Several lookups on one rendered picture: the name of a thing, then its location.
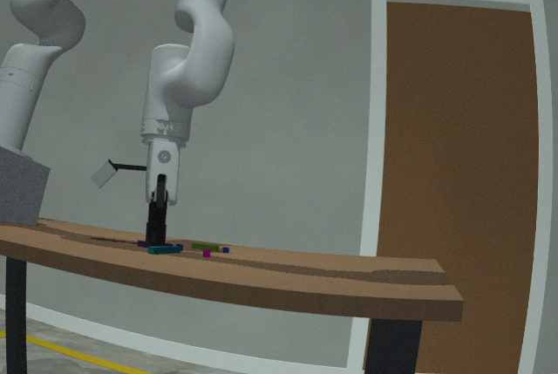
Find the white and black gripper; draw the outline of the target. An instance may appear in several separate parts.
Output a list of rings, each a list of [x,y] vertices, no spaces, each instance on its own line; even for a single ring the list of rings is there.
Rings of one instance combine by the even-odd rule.
[[[160,138],[144,138],[142,143],[148,145],[146,202],[149,203],[149,212],[146,223],[146,246],[165,246],[167,201],[174,201],[168,202],[168,206],[177,203],[180,148],[185,148],[186,143]]]

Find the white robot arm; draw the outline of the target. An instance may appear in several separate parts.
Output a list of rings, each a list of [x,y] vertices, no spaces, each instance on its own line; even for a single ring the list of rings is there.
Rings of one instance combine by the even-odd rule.
[[[193,40],[191,47],[153,49],[141,137],[189,141],[193,109],[221,93],[235,51],[234,33],[222,17],[226,2],[177,1],[175,23]],[[85,16],[71,0],[10,0],[10,10],[39,41],[13,45],[0,68],[0,146],[32,160],[22,149],[44,80],[52,63],[83,37]]]

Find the turquoise rod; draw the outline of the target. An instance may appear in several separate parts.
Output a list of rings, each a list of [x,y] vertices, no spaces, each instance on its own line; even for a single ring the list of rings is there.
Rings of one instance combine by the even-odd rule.
[[[152,255],[175,254],[175,253],[180,253],[180,247],[177,246],[148,247],[147,253]]]

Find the purple rod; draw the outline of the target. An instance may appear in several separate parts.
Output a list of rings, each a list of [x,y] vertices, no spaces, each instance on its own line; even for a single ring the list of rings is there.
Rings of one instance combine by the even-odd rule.
[[[165,246],[173,246],[173,244],[165,243]],[[138,247],[148,248],[146,246],[146,241],[138,241]]]

